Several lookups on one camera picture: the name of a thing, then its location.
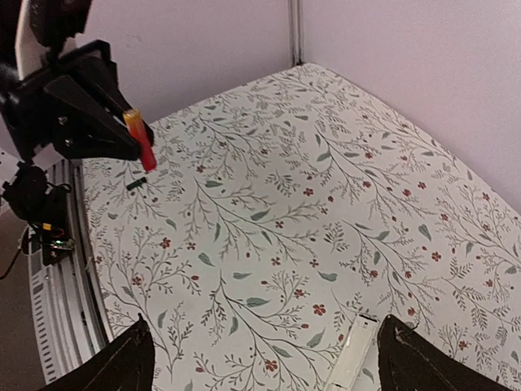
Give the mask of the red orange battery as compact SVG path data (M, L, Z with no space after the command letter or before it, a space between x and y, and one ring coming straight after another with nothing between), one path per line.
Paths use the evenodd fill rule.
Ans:
M142 115L138 109L130 109L123 112L123 119L130 135L140 146L139 159L142 163L142 167L146 173L150 173L156 168L157 163Z

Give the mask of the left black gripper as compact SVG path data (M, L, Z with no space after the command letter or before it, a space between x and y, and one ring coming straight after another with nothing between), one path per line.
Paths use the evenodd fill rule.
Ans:
M117 66L101 40L75 49L1 93L1 115L24 161L52 145L69 160L137 160L140 146L118 122Z

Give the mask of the white remote control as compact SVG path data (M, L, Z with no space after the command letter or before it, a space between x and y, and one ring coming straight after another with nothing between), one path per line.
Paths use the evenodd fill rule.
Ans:
M325 391L353 390L378 328L379 321L369 315L357 314L354 317L325 383Z

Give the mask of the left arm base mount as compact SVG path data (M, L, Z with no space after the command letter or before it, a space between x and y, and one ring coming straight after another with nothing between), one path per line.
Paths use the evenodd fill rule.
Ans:
M19 162L13 178L2 184L2 198L33 229L44 266L58 263L75 247L67 211L71 190L67 183L51 183L41 168L25 162Z

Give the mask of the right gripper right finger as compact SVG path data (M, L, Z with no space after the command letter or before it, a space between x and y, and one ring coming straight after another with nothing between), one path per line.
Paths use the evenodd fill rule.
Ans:
M467 327L444 325L442 348L387 315L378 330L378 374L382 390L516 390L517 369L496 357L505 346L487 346L489 336L477 332L467 339Z

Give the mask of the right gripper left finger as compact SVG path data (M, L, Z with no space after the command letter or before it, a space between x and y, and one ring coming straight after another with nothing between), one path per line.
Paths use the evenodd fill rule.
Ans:
M74 371L46 385L52 390L151 390L155 346L143 316Z

